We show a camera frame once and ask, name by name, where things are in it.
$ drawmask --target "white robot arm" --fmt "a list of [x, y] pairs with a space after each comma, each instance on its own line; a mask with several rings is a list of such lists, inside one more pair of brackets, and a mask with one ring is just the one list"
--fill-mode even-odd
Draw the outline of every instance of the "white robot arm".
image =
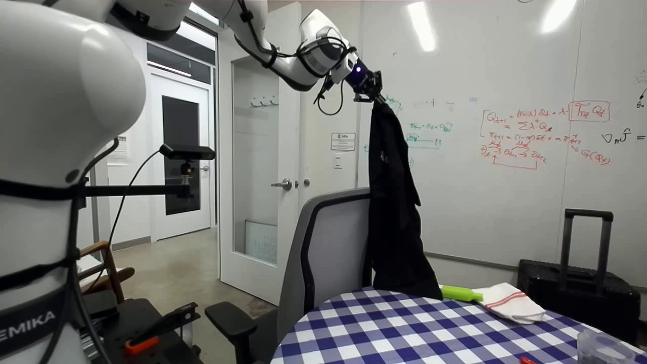
[[[115, 18], [146, 39], [179, 30], [190, 0], [0, 0], [0, 362], [84, 362], [67, 325], [80, 188], [93, 155], [130, 130], [146, 80]], [[295, 54], [263, 39], [265, 0], [210, 0], [240, 46], [293, 89], [348, 82], [380, 93], [340, 30], [311, 12]]]

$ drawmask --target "hanging jacket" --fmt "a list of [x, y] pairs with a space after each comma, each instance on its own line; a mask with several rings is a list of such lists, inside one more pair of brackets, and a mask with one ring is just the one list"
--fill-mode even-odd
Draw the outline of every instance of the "hanging jacket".
[[409, 146], [398, 118], [374, 101], [370, 151], [369, 259], [374, 287], [441, 300], [436, 272], [420, 241], [420, 204], [409, 169]]

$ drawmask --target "floor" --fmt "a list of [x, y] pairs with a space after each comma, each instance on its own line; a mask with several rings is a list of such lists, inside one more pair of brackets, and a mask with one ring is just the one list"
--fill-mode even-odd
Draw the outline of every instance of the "floor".
[[202, 362], [235, 364], [235, 351], [204, 317], [204, 307], [232, 301], [251, 317], [273, 306], [219, 281], [216, 234], [202, 231], [161, 242], [115, 247], [120, 267], [135, 267], [123, 284], [125, 298], [147, 298], [159, 311], [173, 311], [189, 301], [198, 303], [200, 319], [193, 323], [195, 344], [202, 348]]

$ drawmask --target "checkered tablecloth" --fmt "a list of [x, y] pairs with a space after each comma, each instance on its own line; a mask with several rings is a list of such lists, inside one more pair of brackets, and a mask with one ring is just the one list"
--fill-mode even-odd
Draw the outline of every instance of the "checkered tablecloth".
[[282, 362], [576, 362], [582, 323], [548, 314], [545, 322], [504, 322], [479, 306], [363, 289], [302, 317], [276, 353]]

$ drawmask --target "black suitcase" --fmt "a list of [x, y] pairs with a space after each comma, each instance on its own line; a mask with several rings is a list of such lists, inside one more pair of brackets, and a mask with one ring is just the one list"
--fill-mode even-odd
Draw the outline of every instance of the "black suitcase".
[[[569, 265], [574, 217], [602, 219], [599, 269]], [[609, 331], [625, 343], [638, 343], [641, 296], [621, 277], [607, 272], [612, 213], [567, 208], [562, 261], [520, 261], [518, 287], [550, 311]]]

